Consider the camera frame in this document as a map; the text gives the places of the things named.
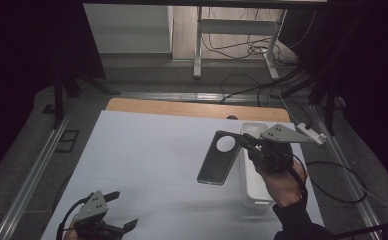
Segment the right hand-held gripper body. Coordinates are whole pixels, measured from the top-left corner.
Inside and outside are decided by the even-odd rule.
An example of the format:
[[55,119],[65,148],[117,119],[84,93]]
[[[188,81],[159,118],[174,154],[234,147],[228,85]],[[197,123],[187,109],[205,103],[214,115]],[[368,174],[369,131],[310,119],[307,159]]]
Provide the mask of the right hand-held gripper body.
[[248,149],[256,148],[258,159],[251,160],[267,174],[276,174],[293,165],[292,143],[308,143],[312,140],[284,125],[276,124],[265,130],[257,138],[259,145],[248,145]]

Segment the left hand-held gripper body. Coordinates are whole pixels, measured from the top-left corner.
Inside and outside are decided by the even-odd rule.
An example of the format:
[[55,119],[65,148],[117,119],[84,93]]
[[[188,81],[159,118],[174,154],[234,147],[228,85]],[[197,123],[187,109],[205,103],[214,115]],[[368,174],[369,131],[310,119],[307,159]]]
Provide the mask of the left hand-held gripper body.
[[84,240],[121,240],[122,234],[113,232],[115,226],[108,225],[103,218],[108,212],[104,194],[94,192],[79,212],[74,216],[74,228],[77,235]]

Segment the white plastic bin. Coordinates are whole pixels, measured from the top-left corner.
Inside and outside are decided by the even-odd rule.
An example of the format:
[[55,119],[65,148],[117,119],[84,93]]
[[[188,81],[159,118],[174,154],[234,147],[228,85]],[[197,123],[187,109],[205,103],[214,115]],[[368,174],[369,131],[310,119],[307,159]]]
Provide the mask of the white plastic bin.
[[[241,125],[241,133],[248,133],[255,138],[268,129],[264,123],[244,122]],[[239,154],[242,201],[245,207],[250,209],[263,210],[274,204],[269,195],[266,184],[262,177],[256,172],[253,162],[248,157],[248,151],[244,148]]]

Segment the dark grey phone case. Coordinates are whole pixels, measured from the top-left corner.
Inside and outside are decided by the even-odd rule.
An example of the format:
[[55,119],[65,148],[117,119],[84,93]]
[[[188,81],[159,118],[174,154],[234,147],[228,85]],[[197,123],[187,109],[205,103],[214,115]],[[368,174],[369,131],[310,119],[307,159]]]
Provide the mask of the dark grey phone case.
[[209,145],[197,181],[202,184],[223,185],[236,161],[241,135],[218,130]]

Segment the person's right hand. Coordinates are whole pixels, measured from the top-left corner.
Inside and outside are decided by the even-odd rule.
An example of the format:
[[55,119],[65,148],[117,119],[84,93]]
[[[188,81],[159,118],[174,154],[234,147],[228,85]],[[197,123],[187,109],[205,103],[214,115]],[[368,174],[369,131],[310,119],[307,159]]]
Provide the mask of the person's right hand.
[[288,171],[269,175],[260,166],[255,165],[256,172],[262,177],[268,193],[279,208],[288,207],[302,199],[301,186],[307,178],[307,172],[298,161],[293,162],[291,169],[297,173],[302,183]]

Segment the white power strip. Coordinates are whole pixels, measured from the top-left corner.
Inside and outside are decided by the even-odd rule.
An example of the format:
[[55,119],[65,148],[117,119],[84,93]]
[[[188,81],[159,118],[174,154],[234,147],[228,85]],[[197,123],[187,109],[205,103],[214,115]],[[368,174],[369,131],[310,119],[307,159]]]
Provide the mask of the white power strip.
[[296,129],[299,130],[301,133],[308,136],[314,143],[321,146],[326,142],[327,136],[323,133],[318,134],[316,131],[314,131],[311,127],[308,127],[304,123],[299,123],[296,126]]

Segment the white table cover sheet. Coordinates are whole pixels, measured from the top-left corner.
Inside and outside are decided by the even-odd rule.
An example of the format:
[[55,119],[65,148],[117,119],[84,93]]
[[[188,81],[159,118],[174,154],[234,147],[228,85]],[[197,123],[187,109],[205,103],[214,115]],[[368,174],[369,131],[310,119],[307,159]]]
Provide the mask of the white table cover sheet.
[[123,240],[273,240],[281,223],[271,209],[242,202],[240,166],[221,186],[198,172],[216,131],[237,133],[241,121],[104,111],[40,240],[55,240],[79,199],[119,191],[105,221],[138,220]]

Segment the black metal stand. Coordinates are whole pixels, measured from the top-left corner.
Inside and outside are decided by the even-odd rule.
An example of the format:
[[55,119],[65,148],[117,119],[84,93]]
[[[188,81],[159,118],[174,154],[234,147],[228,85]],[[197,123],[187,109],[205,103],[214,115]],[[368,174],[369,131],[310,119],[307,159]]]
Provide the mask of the black metal stand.
[[316,75],[316,84],[312,88],[312,91],[308,97],[309,102],[312,105],[319,104],[323,99],[326,100],[325,116],[324,116],[325,127],[331,136],[334,135],[334,130],[333,130],[333,116],[334,116],[334,109],[335,109],[334,84],[335,84],[335,81],[331,72],[327,69],[324,69]]

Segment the black tripod stand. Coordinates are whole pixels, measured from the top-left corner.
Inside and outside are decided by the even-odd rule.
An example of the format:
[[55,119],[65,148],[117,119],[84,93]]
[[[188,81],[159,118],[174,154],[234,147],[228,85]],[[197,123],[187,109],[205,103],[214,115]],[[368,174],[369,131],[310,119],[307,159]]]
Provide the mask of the black tripod stand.
[[89,76],[81,71],[62,68],[58,71],[54,79],[54,108],[50,112],[54,114],[53,128],[57,129],[64,121],[64,98],[63,93],[66,92],[70,98],[78,98],[81,94],[81,88],[78,80],[93,86],[106,95],[119,95],[120,92],[113,90],[99,81],[98,78]]

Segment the white cabinet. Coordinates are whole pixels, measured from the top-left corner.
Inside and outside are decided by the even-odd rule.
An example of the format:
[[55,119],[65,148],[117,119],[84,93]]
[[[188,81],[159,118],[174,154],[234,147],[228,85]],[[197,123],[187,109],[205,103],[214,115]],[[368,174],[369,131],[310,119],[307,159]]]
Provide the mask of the white cabinet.
[[85,3],[84,9],[100,53],[172,52],[171,7]]

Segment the metal floor rail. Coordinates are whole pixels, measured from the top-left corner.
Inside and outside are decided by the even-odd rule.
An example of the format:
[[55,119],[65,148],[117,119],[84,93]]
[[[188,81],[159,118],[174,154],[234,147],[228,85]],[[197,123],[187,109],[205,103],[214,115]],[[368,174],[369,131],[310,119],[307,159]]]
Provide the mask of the metal floor rail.
[[[330,151],[334,161],[342,166],[341,175],[347,185],[350,195],[355,199],[360,198],[367,192],[367,190],[360,185],[359,180],[349,171],[350,165],[344,156],[338,142],[327,129],[323,114],[315,105],[311,105],[310,110],[311,116],[314,118],[314,122],[319,126],[320,132],[326,135],[325,146]],[[368,194],[367,197],[364,198],[361,202],[357,203],[356,208],[358,209],[364,225],[366,227],[374,227],[378,225],[380,221],[369,199],[370,194]]]
[[131,99],[181,101],[181,102],[210,102],[210,103],[270,103],[279,102],[278,97],[272,98],[255,94],[235,94],[223,96],[218,93],[164,93],[164,92],[121,92],[120,97]]
[[69,122],[76,102],[76,99],[71,99],[65,105],[61,122],[50,131],[46,143],[0,223],[0,240],[11,240]]

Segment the white desk frame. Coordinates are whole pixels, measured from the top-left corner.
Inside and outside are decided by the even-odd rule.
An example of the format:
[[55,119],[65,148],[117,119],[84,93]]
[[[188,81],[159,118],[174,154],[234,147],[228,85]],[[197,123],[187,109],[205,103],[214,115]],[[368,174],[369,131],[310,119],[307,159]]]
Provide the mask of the white desk frame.
[[217,35],[247,35],[247,36],[266,36],[270,38],[269,45],[266,50],[262,50],[260,54],[264,57],[272,80],[280,78],[273,61],[273,50],[276,46],[280,29],[286,14],[285,9],[278,11],[275,20],[235,20],[235,19],[219,19],[219,18],[204,18],[203,8],[197,8],[197,30],[196,30],[196,45],[194,52],[194,77],[200,78],[202,74],[202,50],[201,39],[203,34]]

